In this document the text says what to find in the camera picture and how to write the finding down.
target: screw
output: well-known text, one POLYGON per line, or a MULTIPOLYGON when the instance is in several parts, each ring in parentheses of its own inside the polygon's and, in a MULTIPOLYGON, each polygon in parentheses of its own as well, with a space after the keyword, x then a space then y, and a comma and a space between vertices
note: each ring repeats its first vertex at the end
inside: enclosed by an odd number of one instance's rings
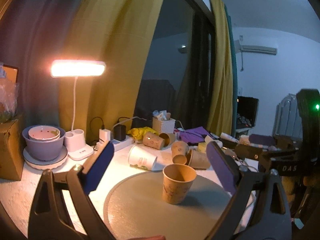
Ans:
POLYGON ((247 172, 247 171, 248 171, 248 167, 246 167, 246 166, 244 166, 244 165, 240 165, 240 166, 239 166, 239 171, 247 172))
POLYGON ((271 169, 269 172, 271 175, 278 175, 278 171, 276 169, 271 169))
POLYGON ((74 167, 73 167, 73 170, 74 171, 80 171, 82 168, 82 166, 80 164, 76 164, 74 167))

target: table surface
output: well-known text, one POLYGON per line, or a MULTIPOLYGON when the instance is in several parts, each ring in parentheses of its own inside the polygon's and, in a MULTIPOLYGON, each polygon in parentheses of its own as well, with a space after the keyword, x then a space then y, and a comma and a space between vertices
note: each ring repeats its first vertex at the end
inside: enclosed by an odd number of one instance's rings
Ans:
MULTIPOLYGON (((165 165, 172 163, 170 147, 164 148, 162 151, 155 150, 143 145, 140 145, 140 147, 144 148, 148 152, 158 157, 155 170, 162 170, 162 168, 164 168, 165 165)), ((89 194, 89 197, 102 220, 103 205, 109 191, 123 179, 134 174, 145 172, 143 170, 129 166, 127 160, 130 149, 131 146, 128 146, 126 148, 123 148, 122 150, 115 152, 114 157, 110 165, 108 166, 105 174, 103 175, 97 190, 89 194)), ((257 167, 258 165, 258 162, 256 161, 246 161, 250 166, 257 167)), ((62 166, 54 169, 53 172, 57 173, 69 171, 75 164, 83 164, 84 162, 85 160, 73 161, 70 158, 68 158, 68 160, 62 166)), ((207 170, 197 170, 196 172, 198 175, 208 178, 221 186, 217 174, 212 169, 212 167, 210 167, 207 170)), ((28 236, 27 232, 29 212, 41 173, 42 171, 33 169, 25 163, 21 181, 0 179, 0 201, 7 213, 9 214, 12 221, 16 224, 16 226, 21 230, 21 232, 25 236, 28 236)), ((81 222, 79 221, 78 215, 73 206, 70 193, 64 190, 63 196, 75 229, 85 234, 85 231, 81 225, 81 222)), ((248 208, 247 211, 244 213, 241 225, 246 226, 246 224, 248 223, 250 214, 252 212, 252 208, 253 206, 248 208)))

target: white plate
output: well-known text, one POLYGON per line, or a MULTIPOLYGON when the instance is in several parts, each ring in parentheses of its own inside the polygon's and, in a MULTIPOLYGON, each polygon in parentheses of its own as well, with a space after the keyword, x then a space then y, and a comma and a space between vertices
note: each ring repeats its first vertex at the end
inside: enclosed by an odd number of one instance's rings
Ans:
POLYGON ((23 157, 26 163, 37 170, 55 169, 61 166, 68 158, 67 148, 62 146, 61 152, 57 158, 52 161, 40 161, 34 159, 28 153, 28 147, 23 150, 23 157))
POLYGON ((49 125, 38 125, 32 127, 28 132, 30 140, 54 141, 60 138, 60 130, 49 125))

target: power strip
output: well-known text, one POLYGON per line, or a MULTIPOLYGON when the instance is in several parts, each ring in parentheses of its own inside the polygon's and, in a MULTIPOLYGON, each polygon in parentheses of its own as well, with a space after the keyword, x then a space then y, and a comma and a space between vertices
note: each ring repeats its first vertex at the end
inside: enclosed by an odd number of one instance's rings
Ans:
POLYGON ((113 143, 114 147, 115 147, 115 152, 119 151, 123 148, 126 148, 127 146, 131 145, 134 143, 134 139, 128 135, 126 135, 125 140, 124 141, 118 141, 118 140, 111 140, 111 142, 113 143))

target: lamp stem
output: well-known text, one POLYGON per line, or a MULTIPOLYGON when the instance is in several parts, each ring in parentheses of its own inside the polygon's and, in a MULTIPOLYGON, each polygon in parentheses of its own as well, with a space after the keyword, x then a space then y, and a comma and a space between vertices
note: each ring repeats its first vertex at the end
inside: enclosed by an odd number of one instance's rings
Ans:
POLYGON ((75 77, 75 82, 73 84, 73 118, 72 118, 72 125, 71 131, 73 131, 73 126, 75 125, 76 119, 76 84, 77 84, 78 77, 75 77))

